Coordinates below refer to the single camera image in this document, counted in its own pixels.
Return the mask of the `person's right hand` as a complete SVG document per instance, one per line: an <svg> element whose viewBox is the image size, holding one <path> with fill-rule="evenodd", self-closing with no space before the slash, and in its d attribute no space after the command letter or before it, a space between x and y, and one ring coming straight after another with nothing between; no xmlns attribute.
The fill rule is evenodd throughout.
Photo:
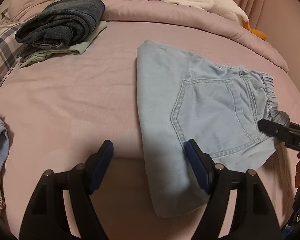
<svg viewBox="0 0 300 240"><path fill-rule="evenodd" d="M300 152L297 154L297 158L299 159L297 165L296 165L296 175L295 175L295 188L300 187Z"/></svg>

